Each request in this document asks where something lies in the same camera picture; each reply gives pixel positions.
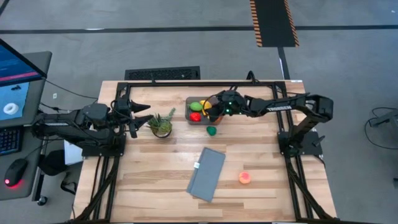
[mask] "white paper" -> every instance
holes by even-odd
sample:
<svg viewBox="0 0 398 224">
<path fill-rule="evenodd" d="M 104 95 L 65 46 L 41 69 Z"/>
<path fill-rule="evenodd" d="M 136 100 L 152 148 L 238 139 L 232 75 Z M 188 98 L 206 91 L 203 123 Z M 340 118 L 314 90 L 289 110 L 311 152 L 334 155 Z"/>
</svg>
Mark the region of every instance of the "white paper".
<svg viewBox="0 0 398 224">
<path fill-rule="evenodd" d="M 65 165 L 69 166 L 83 161 L 83 157 L 81 156 L 83 150 L 80 147 L 68 141 L 63 141 L 63 146 L 65 148 Z"/>
</svg>

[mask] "computer mouse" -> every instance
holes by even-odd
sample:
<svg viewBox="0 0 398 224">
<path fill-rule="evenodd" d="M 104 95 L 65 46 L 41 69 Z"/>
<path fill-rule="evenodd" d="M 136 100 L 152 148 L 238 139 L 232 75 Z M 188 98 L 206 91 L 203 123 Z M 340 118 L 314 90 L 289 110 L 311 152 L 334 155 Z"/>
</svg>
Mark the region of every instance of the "computer mouse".
<svg viewBox="0 0 398 224">
<path fill-rule="evenodd" d="M 22 179 L 27 167 L 26 159 L 17 159 L 8 167 L 6 175 L 4 176 L 4 183 L 6 186 L 12 187 Z"/>
</svg>

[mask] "computer screen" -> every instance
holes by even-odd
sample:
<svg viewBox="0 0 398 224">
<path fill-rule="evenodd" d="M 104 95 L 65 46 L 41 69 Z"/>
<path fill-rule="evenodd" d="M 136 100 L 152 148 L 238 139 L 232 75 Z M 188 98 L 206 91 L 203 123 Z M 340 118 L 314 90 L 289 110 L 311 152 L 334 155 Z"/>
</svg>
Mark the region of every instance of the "computer screen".
<svg viewBox="0 0 398 224">
<path fill-rule="evenodd" d="M 47 75 L 0 39 L 0 86 L 31 82 Z"/>
</svg>

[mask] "wooden table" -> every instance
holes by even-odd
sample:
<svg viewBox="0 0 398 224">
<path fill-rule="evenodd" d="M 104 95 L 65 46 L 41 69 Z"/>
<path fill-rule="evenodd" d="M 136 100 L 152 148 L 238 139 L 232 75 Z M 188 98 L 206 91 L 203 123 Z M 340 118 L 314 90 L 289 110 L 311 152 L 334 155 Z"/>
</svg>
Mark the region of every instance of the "wooden table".
<svg viewBox="0 0 398 224">
<path fill-rule="evenodd" d="M 114 100 L 117 83 L 103 82 L 99 103 L 109 106 Z M 286 85 L 289 92 L 305 91 L 302 82 L 286 81 Z M 184 86 L 131 89 L 133 101 L 151 105 L 150 109 L 137 116 L 168 114 L 173 107 L 177 110 L 172 119 L 172 134 L 167 139 L 156 138 L 146 127 L 139 130 L 137 139 L 127 137 L 125 154 L 119 165 L 111 222 L 295 220 L 285 162 L 279 154 L 276 113 L 260 118 L 225 116 L 217 126 L 217 135 L 213 137 L 206 133 L 205 126 L 191 126 L 185 121 L 184 105 L 188 96 L 209 96 L 222 89 L 227 88 Z M 264 86 L 239 87 L 238 91 L 242 95 L 273 99 L 271 89 Z M 304 117 L 301 112 L 293 111 L 295 123 Z M 192 197 L 185 191 L 193 172 L 193 163 L 204 147 L 226 154 L 211 203 Z M 323 164 L 313 156 L 302 156 L 302 160 L 308 189 L 325 211 L 335 216 Z M 96 157 L 83 163 L 74 204 L 77 215 L 90 201 L 96 163 Z M 238 175 L 243 170 L 252 175 L 250 184 L 238 182 Z M 302 216 L 306 217 L 302 195 L 297 191 Z M 103 199 L 100 217 L 104 217 L 106 194 Z"/>
</svg>

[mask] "orange toy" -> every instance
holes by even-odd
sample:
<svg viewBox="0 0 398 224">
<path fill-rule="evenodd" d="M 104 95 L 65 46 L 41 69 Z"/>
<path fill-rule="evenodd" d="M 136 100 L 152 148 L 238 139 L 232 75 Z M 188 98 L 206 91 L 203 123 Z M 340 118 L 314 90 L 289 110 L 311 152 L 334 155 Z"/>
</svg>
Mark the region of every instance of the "orange toy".
<svg viewBox="0 0 398 224">
<path fill-rule="evenodd" d="M 251 181 L 251 176 L 247 172 L 242 172 L 239 174 L 239 182 L 242 184 L 248 184 Z"/>
</svg>

